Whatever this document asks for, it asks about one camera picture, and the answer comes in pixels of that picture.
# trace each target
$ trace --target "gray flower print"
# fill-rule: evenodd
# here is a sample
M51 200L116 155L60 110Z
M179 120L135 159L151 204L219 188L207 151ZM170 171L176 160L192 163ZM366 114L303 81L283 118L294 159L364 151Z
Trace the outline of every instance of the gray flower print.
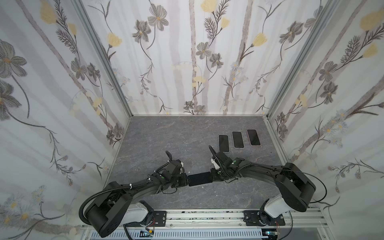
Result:
M220 54L212 54L211 58L209 59L209 61L212 62L212 65L211 65L211 68L213 68L214 66L217 65L218 68L221 68L221 66L224 64L222 61L220 61L221 59L221 56Z
M12 97L13 86L0 80L0 121L9 119L8 108L18 108L21 106L16 98Z
M194 108L194 103L192 102L192 101L186 101L185 102L185 107L184 107L184 109L186 110L186 111L188 111L189 109L193 109Z
M122 127L119 125L119 123L116 123L115 129L113 129L113 132L115 133L116 137L122 136Z
M89 63L88 67L89 76L93 77L96 82L97 77L100 77L100 70L96 70L92 63Z
M167 11L164 9L163 6L157 5L156 6L151 3L151 7L149 8L149 11L153 16L148 17L148 23L151 26L156 26L160 31L164 30L163 25L168 26L168 21L165 19L167 16Z
M204 59L206 56L209 57L211 55L211 51L208 50L208 42L206 43L199 43L197 45L197 53L196 55L200 55L200 59Z
M313 13L314 18L308 18L304 24L304 27L305 28L312 27L316 23L316 20L319 17L322 10L323 10L323 6L320 6L318 9L316 9L315 12Z
M293 24L287 28L288 32L285 34L280 35L280 43L283 43L284 41L288 40L288 42L293 42L293 39L296 35L301 34L303 31L303 23L300 22L293 22Z
M22 57L15 56L13 46L0 40L0 78L8 78L14 72L19 77L26 76L26 71L20 67L26 64Z
M147 21L136 20L135 29L137 30L137 33L132 33L135 41L139 43L141 38L143 38L144 41L148 42L148 34L151 33L151 28L149 27Z
M285 115L283 112L281 112L279 115L277 115L277 121L280 121L280 123L284 122Z
M200 114L205 114L205 106L203 105L203 106L201 106L201 105L198 105L198 106L196 106L195 107L195 113L197 114L197 115L200 115Z
M320 95L321 98L325 98L324 104L333 102L332 94L336 94L337 87L338 85L335 85L333 82L324 86L324 92Z
M319 77L319 80L326 80L327 82L332 80L332 74L334 71L336 71L337 64L333 64L333 61L327 62L324 65L324 69L320 69L319 73L321 74Z
M80 66L80 62L77 58L74 58L74 61L71 62L72 71L76 72L76 78L79 79L81 77L82 80L85 79L85 73L87 73L87 68L82 65Z
M279 134L280 134L281 138L285 138L285 134L287 134L287 133L288 133L287 126L281 125L279 127Z
M115 137L115 134L113 134L113 131L112 130L108 130L107 139L109 140L109 144L110 145L112 145L112 143L114 142L113 141L114 137Z

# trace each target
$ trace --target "flower stem print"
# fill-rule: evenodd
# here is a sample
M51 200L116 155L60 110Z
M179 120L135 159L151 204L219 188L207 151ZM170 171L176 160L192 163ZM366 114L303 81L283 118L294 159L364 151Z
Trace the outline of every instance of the flower stem print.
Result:
M379 174L382 175L380 178L384 177L384 172L383 171L379 171L379 170L374 169L370 165L368 165L365 162L363 162L361 159L360 159L360 162L359 162L355 158L355 161L356 161L356 163L354 163L354 162L347 162L346 165L341 165L339 167L328 167L329 171L338 171L338 173L337 173L337 175L335 177L336 178L335 190L336 190L337 193L340 193L340 189L339 189L339 186L338 186L338 180L340 179L340 177L345 178L346 173L347 174L350 173L351 169L353 169L354 167L356 167L356 169L357 169L355 174L354 174L356 179L361 179L360 168L367 169L363 173L365 173L365 172L379 173Z
M226 83L227 84L227 90L225 91L224 106L222 107L223 108L223 114L227 114L227 112L228 112L228 105L230 102L229 96L233 90L233 85L235 84L234 82L236 80L244 81L244 80L248 79L246 76L244 76L243 68L240 67L240 63L241 63L243 56L244 56L244 53L245 53L245 45L246 45L247 38L248 38L249 25L250 25L251 15L252 15L252 4L253 4L253 0L247 1L247 8L245 9L242 38L240 41L238 57L237 57L237 60L231 66L231 72L230 72L231 78Z
M340 197L338 197L338 199L336 200L336 202L334 204L329 204L327 202L319 202L320 204L325 204L326 206L323 208L323 210L325 209L328 209L328 214L329 214L329 217L331 218L331 221L333 223L333 219L332 219L332 216L331 216L331 212L330 212L330 208L335 206L336 203L339 201Z
M229 24L229 20L226 18L223 18L223 15L226 14L226 10L229 6L230 0L221 0L221 2L218 5L217 10L215 11L216 3L213 3L213 1L205 1L201 4L201 8L205 12L212 12L214 16L214 20L212 18L208 17L204 20L204 27L207 32L207 38L211 40L211 43L209 44L208 47L211 46L213 41L215 40L216 36L223 30L223 28L227 27ZM221 27L220 30L218 30L218 23L221 22Z
M48 39L47 35L42 31L40 26L37 24L31 13L28 11L26 6L21 0L15 0L16 3L19 5L20 9L23 11L25 17L27 18L28 22L31 24L33 29L37 32L37 34L40 35L41 39L44 41L44 43L47 45L47 47L51 50L51 52L56 56L57 60L60 62L60 64L63 66L63 69L68 73L69 77L72 79L73 83L79 88L79 90L86 94L85 88L82 86L82 84L77 80L75 75L72 73L71 68L66 64L65 60L61 56L61 54L58 52L58 50L55 48L55 46L51 43L51 41ZM48 23L48 24L54 24L56 23L57 15L54 11L54 9L45 1L42 1L41 5L41 12L40 12L40 18ZM87 96L87 100L89 104L93 107L93 100ZM109 127L113 128L113 126L100 115L100 119Z
M107 51L105 51L105 48L103 46L103 49L104 49L105 53L107 54L107 57L108 57L109 61L111 61L111 57L116 53L116 51L114 51L111 54L109 54L109 50L111 48L113 48L113 47L119 46L121 44L121 42L122 42L122 40L112 32L112 30L109 27L108 22L107 22L107 17L108 17L108 14L109 14L109 7L110 7L110 5L111 5L111 0L109 0L106 8L104 8L101 3L100 3L101 9L99 9L99 8L97 8L95 6L88 5L89 7L93 8L93 9L96 9L96 10L98 10L99 12L101 12L103 14L104 21L105 21L105 23L106 23L106 25L107 25L107 27L108 27L108 29L110 31L110 33L107 36L107 38L108 38L108 49L107 49Z
M109 6L110 6L110 5L111 5L111 0L108 1L106 10L104 9L104 7L103 7L103 5L102 5L101 3L100 3L100 6L101 6L101 9L102 9L102 10L98 9L97 7L91 6L91 5L88 5L88 6L91 7L91 8L94 8L94 9L98 10L99 12L101 12L101 13L103 14L105 24L107 25L108 29L109 29L109 30L111 31L111 33L112 33L112 30L111 30L111 28L109 27L108 22L107 22L107 16L108 16L108 13L109 13Z
M321 117L320 117L320 119L319 119L319 124L318 124L317 128L316 128L316 126L314 127L314 128L316 129L316 132L317 132L318 136L317 136L317 140L316 140L316 142L313 144L313 146L312 146L312 148L311 148L311 154L312 154L313 148L315 147L315 145L316 145L318 142L320 142L320 141L327 141L327 142L330 142L329 140L324 139L324 138L325 138L325 135L324 135L322 138L320 138L320 137L321 137L321 136L320 136L320 126L321 126L322 122L323 122L323 120L321 120Z
M57 20L56 23L62 27L62 29L58 29L56 31L57 36L59 37L59 40L65 44L65 46L69 47L72 53L76 53L80 59L79 51L77 49L77 40L76 40L76 27L71 28L72 34L74 35L74 39L72 35L70 34L70 31L68 29L67 24L67 17L64 14L64 8L60 5L60 0L54 0L55 2L55 10L57 14Z
M147 52L143 48L142 40L144 40L145 42L149 41L148 35L151 33L150 26L154 27L154 33L155 33L156 32L156 27L159 29L159 31L163 31L164 30L164 25L168 26L169 22L165 19L165 17L167 16L167 11L164 9L163 6L161 6L161 5L157 5L156 6L153 3L151 3L151 1L149 1L149 3L151 5L150 8L149 8L149 11L150 11L150 13L153 16L149 16L148 17L148 22L147 21L136 20L134 28L135 28L135 30L137 32L133 33L132 37L135 39L135 42L140 44L140 47L141 47L142 51L144 52L144 54L148 57L148 59L151 62L149 67L147 68L148 71L146 71L145 73L141 74L140 77L139 77L140 78L140 84L141 84L141 92L140 92L140 94L143 95L144 92L146 92L147 94L151 95L152 97L157 98L158 96L153 95L149 91L149 87L147 85L147 83L148 84L151 83L151 81L149 80L149 74L152 73L152 69L154 68L154 66L153 66L152 59L150 58L150 56L147 54ZM149 47L147 47L146 49L149 49L153 45L153 43L155 41L155 37L156 37L156 35L154 34L154 38L153 38L152 44ZM159 99L160 99L160 101L162 103L162 106L160 107L159 113L161 113L161 111L163 111L163 110L166 113L168 113L166 109L171 109L171 108L165 107L163 100L160 97L159 97Z
M13 93L13 86L0 80L0 99L1 99L1 101L0 101L0 121L8 120L11 117L14 120L18 121L19 123L22 123L22 124L27 125L29 127L39 127L39 128L44 128L45 130L47 130L49 132L50 144L53 145L52 158L50 161L50 163L52 163L51 167L53 165L55 165L56 171L60 171L68 180L69 185L72 185L73 181L71 179L71 175L83 170L85 168L85 165L80 170L73 170L73 167L68 168L67 165L63 166L60 162L68 160L68 156L65 155L64 157L60 157L59 159L57 158L58 156L61 156L61 155L59 154L59 150L57 147L57 144L59 144L59 142L57 141L57 139L55 137L56 133L53 132L52 130L48 129L45 126L26 123L26 122L21 121L18 118L16 118L9 111L9 108L18 108L21 106L21 104L13 96L11 96L12 93Z
M262 28L262 33L264 32L264 24L265 24L265 21L267 20L267 18L269 18L274 12L275 10L284 2L285 0L283 0L281 3L279 3L276 7L274 7L274 9L272 10L272 4L271 6L269 7L269 11L267 11L265 8L263 8L262 6L258 6L259 8L263 9L266 13L266 16L265 16L265 19L264 19L264 22L263 22L263 28Z
M256 112L254 112L254 113L257 113L260 109L263 111L264 108L269 109L269 108L267 108L267 107L265 106L265 97L264 97L264 103L263 103L263 105L261 105L261 106L256 110Z
M312 74L312 76L310 77L309 79L309 82L308 82L308 85L306 85L304 87L304 89L301 91L301 93L299 94L299 96L297 97L296 101L292 104L292 107L289 109L288 111L288 114L284 120L284 124L287 122L287 120L289 119L289 116L290 116L290 112L293 111L294 108L296 108L296 106L298 105L298 100L300 98L300 96L302 96L303 94L305 94L308 90L308 86L311 86L311 89L313 87L313 81L314 79L316 78L317 74L319 73L319 71L322 69L323 65L327 62L328 58L331 56L331 54L333 53L333 51L336 49L337 45L340 43L341 39L343 38L344 34L346 33L347 29L350 27L351 23L353 22L353 20L355 19L355 17L357 16L357 14L360 12L360 10L362 9L362 7L364 6L366 0L363 0L361 1L361 3L356 7L356 9L352 12L352 14L350 15L347 23L344 25L344 27L342 28L342 30L340 31L340 33L338 34L335 42L333 43L333 45L330 47L330 49L327 51L327 54L324 56L324 58L322 59L322 61L319 63L319 66L315 69L314 73Z
M69 233L73 226L54 225L49 221L63 217L65 214L47 217L44 215L44 191L46 186L42 185L38 189L24 194L12 194L6 201L0 204L0 228L14 227L26 229L23 232L7 237L7 239L27 239L32 230L44 233Z
M96 165L96 170L99 172L99 175L100 175L100 179L101 179L101 180L103 179L103 177L101 176L101 172L100 172L99 169L103 169L102 167L100 167L100 165L103 164L104 160L105 160L105 158L101 161L100 164L97 164L97 163L95 163L95 162L87 162L87 163L92 163L92 164Z
M315 102L317 102L317 96L319 90L323 86L324 82L328 82L328 85L324 87L324 89L331 88L331 80L333 79L332 73L341 69L342 67L348 65L351 62L357 61L362 58L369 58L377 54L378 49L376 43L372 43L373 40L380 40L384 36L384 23L380 24L377 28L372 30L366 30L364 33L364 39L361 42L360 36L353 36L352 39L348 41L347 47L345 49L345 54L340 59L340 66L338 64L334 64L333 61L329 61L324 65L324 68L319 71L321 74L319 77L320 81L323 81L316 92ZM364 53L357 57L361 50L367 45L370 46L364 51Z
M373 101L374 97L378 95L382 90L384 90L384 76L379 80L379 82L368 90L351 108L348 110L339 110L336 116L332 117L326 124L323 124L323 127L318 127L316 133L308 138L304 144L300 147L299 153L302 154L305 150L313 143L317 142L318 139L321 139L323 135L329 135L330 137L336 137L337 134L342 132L346 128L345 120L352 117L355 114L369 114L376 116L378 113L367 112L361 110L363 108L372 108L379 107L384 108L384 102L377 104L370 104ZM330 144L335 144L338 147L342 147L340 139L331 139ZM294 161L298 156L293 156L290 160Z
M267 79L268 79L268 77L272 74L272 73L274 73L278 68L280 68L280 66L281 66L281 63L282 63L282 61L283 61L283 55L282 55L282 51L283 51L283 45L284 45L284 43L286 43L286 42L288 42L288 43L292 43L293 42L293 40L294 40L294 38L295 38L295 36L298 36L298 35L300 35L302 32L303 32L303 26L306 28L306 30L305 30L305 32L302 34L302 36L294 43L294 44L292 44L291 46L289 46L289 47L287 47L287 48L285 48L284 49L284 51L286 51L286 50L288 50L289 48L291 48L291 47L293 47L293 46L295 46L303 37L304 37L304 35L310 30L310 29L312 29L312 27L315 25L315 23L316 23L316 21L317 21L317 19L318 19L318 17L319 17L319 15L320 15L320 13L321 13L321 11L323 10L323 6L321 5L321 1L320 1L320 6L319 6L319 8L318 9L316 9L315 10L315 12L314 12L314 18L309 18L309 19L307 19L307 21L306 21L306 23L304 24L304 23L301 23L301 22L293 22L291 25L290 25L290 27L289 28L287 28L287 30L288 30L288 32L287 33L284 33L284 34L281 34L280 35L280 40L279 40L279 42L281 43L281 46L280 46L280 62L277 64L277 65L275 65L270 71L268 71L268 72L266 72L266 73L263 73L263 74L261 74L260 76L259 76L259 78L257 79L257 81L256 81L256 83L255 83L255 85L253 86L253 88L249 91L249 94L251 94L251 93L253 93L254 91L255 91L255 93L257 93L258 94L258 96L259 97L263 97L263 95L261 95L260 93L259 93L259 90L260 90L260 88L261 88L261 84L262 84L262 81L263 81L263 83L266 83L267 82ZM264 42L266 42L266 38L265 38L265 36L263 35L263 32L262 33L259 33L257 36L256 36L256 38L255 38L255 40L254 40L254 42L252 43L252 45L251 45L251 47L252 46L260 46L260 45L262 45Z

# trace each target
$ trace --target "robotic arm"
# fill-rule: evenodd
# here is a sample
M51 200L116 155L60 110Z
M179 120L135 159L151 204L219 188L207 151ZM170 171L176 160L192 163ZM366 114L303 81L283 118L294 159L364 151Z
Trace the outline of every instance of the robotic arm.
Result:
M289 210L305 212L316 190L315 185L292 163L284 166L256 164L243 158L232 160L223 152L216 153L211 146L216 168L211 169L213 181L250 177L276 185L280 194L264 202L253 223L258 226L274 225L280 214ZM188 176L180 160L169 160L147 179L132 184L110 182L103 191L89 197L80 206L79 217L92 225L101 237L111 234L122 222L132 202L150 194L188 185Z

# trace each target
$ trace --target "smartphone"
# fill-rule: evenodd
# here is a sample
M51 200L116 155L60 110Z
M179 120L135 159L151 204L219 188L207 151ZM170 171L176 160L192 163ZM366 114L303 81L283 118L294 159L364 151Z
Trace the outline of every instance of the smartphone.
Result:
M260 140L255 129L248 129L247 134L252 146L260 146Z
M233 146L235 148L244 148L243 136L241 132L232 132Z
M191 175L188 175L188 179L189 179L188 186L190 187L210 184L213 182L211 178L211 172L191 174Z
M228 135L218 136L218 150L222 152L229 152L229 137Z

